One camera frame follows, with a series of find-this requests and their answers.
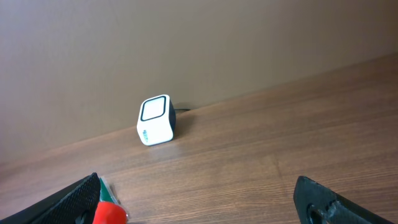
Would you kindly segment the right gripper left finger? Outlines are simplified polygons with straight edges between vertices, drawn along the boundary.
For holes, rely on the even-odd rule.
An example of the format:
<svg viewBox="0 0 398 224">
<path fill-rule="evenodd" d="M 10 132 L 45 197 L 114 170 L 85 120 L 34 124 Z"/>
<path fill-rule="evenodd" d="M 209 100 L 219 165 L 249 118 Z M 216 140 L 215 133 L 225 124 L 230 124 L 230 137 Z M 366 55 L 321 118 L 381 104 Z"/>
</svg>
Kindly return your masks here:
<svg viewBox="0 0 398 224">
<path fill-rule="evenodd" d="M 92 173 L 1 220 L 2 224 L 92 224 L 100 201 L 100 178 Z"/>
</svg>

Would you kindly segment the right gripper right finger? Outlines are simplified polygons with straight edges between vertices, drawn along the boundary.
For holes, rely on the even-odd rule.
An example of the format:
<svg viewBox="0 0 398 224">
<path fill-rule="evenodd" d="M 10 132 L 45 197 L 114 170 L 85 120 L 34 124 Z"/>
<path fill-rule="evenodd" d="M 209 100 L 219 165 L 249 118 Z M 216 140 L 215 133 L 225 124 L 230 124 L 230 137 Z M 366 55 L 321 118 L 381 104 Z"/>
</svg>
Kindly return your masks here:
<svg viewBox="0 0 398 224">
<path fill-rule="evenodd" d="M 306 176 L 297 179 L 294 204 L 302 224 L 392 224 Z"/>
</svg>

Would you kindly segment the green 3M gloves package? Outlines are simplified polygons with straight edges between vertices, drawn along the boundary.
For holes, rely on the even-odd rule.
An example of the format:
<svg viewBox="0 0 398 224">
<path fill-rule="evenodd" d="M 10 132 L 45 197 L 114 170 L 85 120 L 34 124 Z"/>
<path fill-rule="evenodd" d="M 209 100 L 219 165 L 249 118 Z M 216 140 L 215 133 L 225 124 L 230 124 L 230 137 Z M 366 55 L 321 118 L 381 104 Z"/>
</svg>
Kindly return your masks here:
<svg viewBox="0 0 398 224">
<path fill-rule="evenodd" d="M 100 202 L 110 202 L 116 205 L 120 205 L 119 200 L 116 198 L 115 194 L 113 193 L 111 186 L 108 184 L 104 177 L 99 178 L 100 181 Z"/>
</svg>

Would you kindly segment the red sauce bottle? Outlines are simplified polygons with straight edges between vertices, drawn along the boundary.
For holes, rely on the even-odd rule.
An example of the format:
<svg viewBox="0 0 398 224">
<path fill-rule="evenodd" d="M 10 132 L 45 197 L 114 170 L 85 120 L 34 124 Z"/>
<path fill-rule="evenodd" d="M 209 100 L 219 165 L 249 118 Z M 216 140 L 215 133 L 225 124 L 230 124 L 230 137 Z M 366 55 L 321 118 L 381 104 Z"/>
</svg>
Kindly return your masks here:
<svg viewBox="0 0 398 224">
<path fill-rule="evenodd" d="M 127 213 L 119 205 L 111 202 L 99 202 L 93 224 L 126 224 Z"/>
</svg>

